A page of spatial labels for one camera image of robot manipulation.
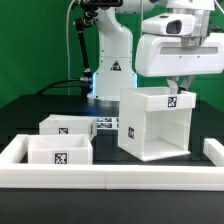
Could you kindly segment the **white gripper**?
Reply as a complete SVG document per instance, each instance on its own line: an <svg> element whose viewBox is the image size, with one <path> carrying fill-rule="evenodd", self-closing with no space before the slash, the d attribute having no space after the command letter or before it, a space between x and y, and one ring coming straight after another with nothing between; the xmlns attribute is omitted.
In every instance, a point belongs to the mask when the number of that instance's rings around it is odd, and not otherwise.
<svg viewBox="0 0 224 224"><path fill-rule="evenodd" d="M224 70L224 34L212 33L200 47L183 47L180 37L145 34L137 46L135 69L146 77L184 76L180 89L187 91L194 76ZM170 77L171 94L178 92L178 78Z"/></svg>

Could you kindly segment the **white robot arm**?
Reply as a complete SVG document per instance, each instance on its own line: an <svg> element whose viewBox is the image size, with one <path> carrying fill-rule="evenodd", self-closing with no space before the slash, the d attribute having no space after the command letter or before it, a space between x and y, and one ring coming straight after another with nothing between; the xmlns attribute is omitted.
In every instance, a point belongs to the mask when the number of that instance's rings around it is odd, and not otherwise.
<svg viewBox="0 0 224 224"><path fill-rule="evenodd" d="M134 45L132 32L115 15L143 14L155 6L166 11L142 21L143 35ZM196 75L224 71L224 34L210 30L217 7L217 0L123 0L99 8L99 67L89 97L118 101L121 89L137 86L138 75L166 77L174 90L186 90Z"/></svg>

